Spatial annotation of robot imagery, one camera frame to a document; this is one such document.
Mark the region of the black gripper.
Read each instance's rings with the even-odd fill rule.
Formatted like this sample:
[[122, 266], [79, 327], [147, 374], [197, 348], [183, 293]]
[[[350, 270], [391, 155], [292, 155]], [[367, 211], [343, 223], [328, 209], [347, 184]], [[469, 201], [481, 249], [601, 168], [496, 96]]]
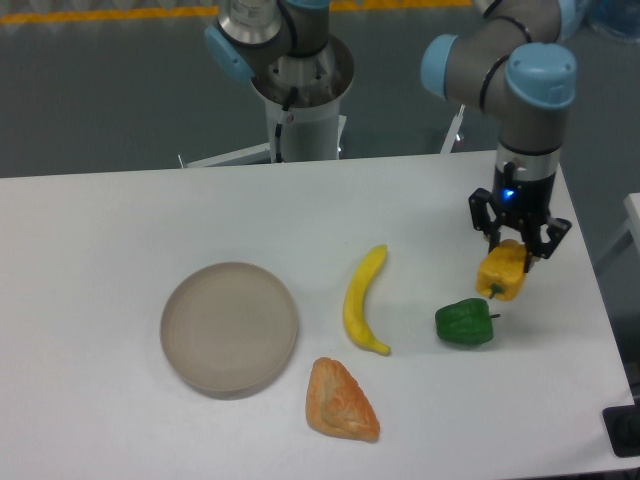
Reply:
[[468, 199], [473, 228], [483, 234], [489, 250], [494, 250], [501, 241], [503, 213], [512, 218], [508, 223], [511, 228], [517, 226], [520, 218], [524, 219], [524, 273], [528, 273], [539, 259], [549, 259], [572, 228], [569, 220], [550, 217], [553, 185], [554, 175], [540, 180], [506, 183], [504, 174], [495, 172], [492, 193], [478, 188]]

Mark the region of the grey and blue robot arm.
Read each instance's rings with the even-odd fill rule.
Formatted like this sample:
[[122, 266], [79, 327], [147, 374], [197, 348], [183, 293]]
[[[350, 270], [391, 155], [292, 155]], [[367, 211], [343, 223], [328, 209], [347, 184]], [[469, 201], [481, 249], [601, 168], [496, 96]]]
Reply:
[[[420, 80], [432, 94], [500, 124], [493, 186], [469, 199], [474, 228], [496, 248], [517, 231], [524, 262], [549, 258], [570, 230], [549, 209], [575, 98], [577, 63], [560, 41], [578, 15], [573, 1], [481, 1], [474, 35], [441, 35], [427, 47]], [[275, 163], [334, 160], [339, 105], [355, 73], [329, 31], [325, 1], [223, 1], [205, 43], [226, 74], [265, 104]]]

